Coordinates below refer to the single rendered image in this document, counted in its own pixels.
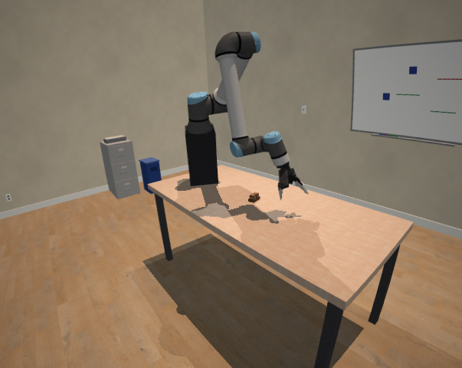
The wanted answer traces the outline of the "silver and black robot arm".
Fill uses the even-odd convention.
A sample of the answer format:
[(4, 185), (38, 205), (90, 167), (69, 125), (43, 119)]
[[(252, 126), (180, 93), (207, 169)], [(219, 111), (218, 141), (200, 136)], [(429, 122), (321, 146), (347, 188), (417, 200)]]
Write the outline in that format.
[(213, 94), (196, 92), (188, 96), (187, 131), (192, 134), (208, 133), (212, 130), (208, 115), (228, 113), (232, 135), (230, 150), (234, 157), (269, 152), (274, 165), (282, 166), (290, 158), (278, 132), (253, 138), (247, 134), (239, 80), (253, 53), (259, 51), (260, 37), (256, 32), (230, 32), (221, 38), (215, 49), (221, 83)]

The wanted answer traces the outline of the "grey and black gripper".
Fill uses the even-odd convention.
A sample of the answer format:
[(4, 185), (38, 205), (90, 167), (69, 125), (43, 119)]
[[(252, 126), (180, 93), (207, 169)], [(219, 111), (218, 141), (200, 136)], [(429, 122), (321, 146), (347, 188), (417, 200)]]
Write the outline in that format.
[[(284, 166), (284, 167), (283, 167), (283, 166)], [(292, 182), (294, 181), (294, 182), (295, 182), (295, 186), (299, 186), (306, 194), (308, 194), (308, 192), (307, 192), (305, 186), (303, 185), (303, 183), (300, 181), (300, 179), (299, 179), (297, 176), (295, 176), (296, 173), (295, 173), (294, 169), (293, 169), (293, 168), (292, 168), (292, 169), (290, 168), (289, 162), (286, 163), (286, 164), (284, 164), (284, 165), (282, 165), (282, 166), (277, 166), (277, 168), (278, 168), (278, 169), (279, 169), (279, 168), (280, 168), (280, 169), (287, 168), (287, 169), (288, 169), (289, 184), (292, 184)], [(292, 174), (293, 174), (293, 175), (292, 175)], [(279, 188), (279, 183), (278, 183), (278, 191), (279, 191), (280, 199), (282, 199), (283, 190), (284, 190), (284, 189), (280, 189), (280, 188)]]

